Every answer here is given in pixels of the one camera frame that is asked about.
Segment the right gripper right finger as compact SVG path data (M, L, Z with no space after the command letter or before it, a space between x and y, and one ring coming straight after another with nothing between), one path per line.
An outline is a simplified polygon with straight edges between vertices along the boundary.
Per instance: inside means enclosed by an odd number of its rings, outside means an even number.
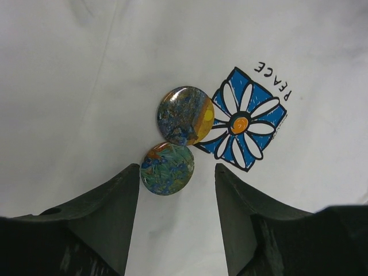
M229 275L366 275L367 206L309 213L281 203L215 167Z

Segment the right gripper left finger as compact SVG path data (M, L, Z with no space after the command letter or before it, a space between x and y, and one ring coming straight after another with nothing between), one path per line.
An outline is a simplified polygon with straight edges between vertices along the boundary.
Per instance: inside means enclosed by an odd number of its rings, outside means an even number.
M39 215L1 218L2 275L124 275L139 195L131 164Z

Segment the round brooch wheat field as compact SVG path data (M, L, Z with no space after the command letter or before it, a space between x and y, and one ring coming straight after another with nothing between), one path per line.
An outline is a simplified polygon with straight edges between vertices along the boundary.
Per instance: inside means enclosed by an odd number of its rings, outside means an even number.
M212 100L197 87L177 87L167 93L158 106L158 128L166 141L176 145L201 142L213 122Z

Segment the white printed t-shirt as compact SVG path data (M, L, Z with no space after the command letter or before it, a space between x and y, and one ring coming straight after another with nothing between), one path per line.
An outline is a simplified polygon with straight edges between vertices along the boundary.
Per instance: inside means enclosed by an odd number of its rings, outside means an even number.
M367 202L366 1L2 1L1 214L140 160L182 85L251 115L210 133L246 183L310 212Z

